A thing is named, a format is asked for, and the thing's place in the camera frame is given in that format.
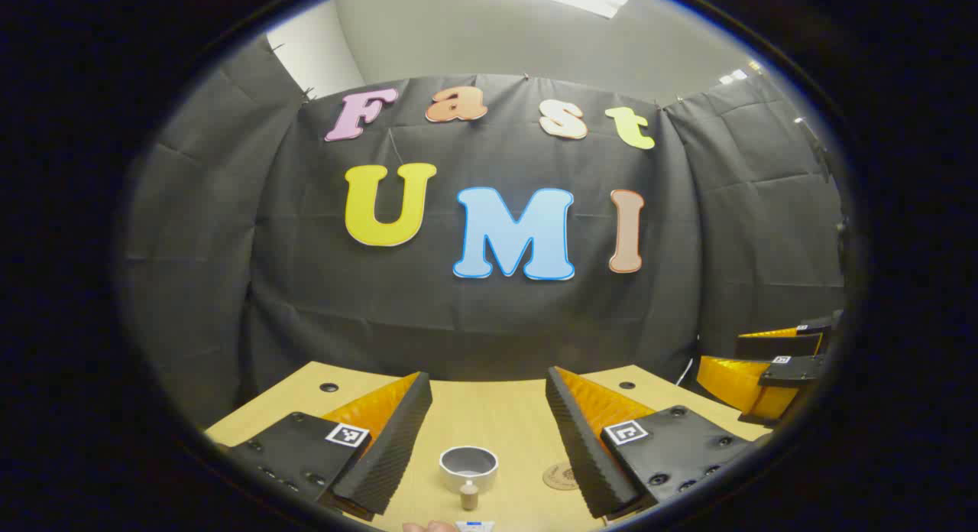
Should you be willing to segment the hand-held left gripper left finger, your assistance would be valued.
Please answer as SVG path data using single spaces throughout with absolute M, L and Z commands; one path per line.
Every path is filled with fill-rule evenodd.
M 287 496 L 371 521 L 399 488 L 432 400 L 418 371 L 322 416 L 290 411 L 222 449 Z

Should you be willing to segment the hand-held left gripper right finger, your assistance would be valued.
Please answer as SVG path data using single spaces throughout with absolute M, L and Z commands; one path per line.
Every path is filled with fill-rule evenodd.
M 663 504 L 756 451 L 749 441 L 684 404 L 653 410 L 552 366 L 546 397 L 574 478 L 596 518 Z

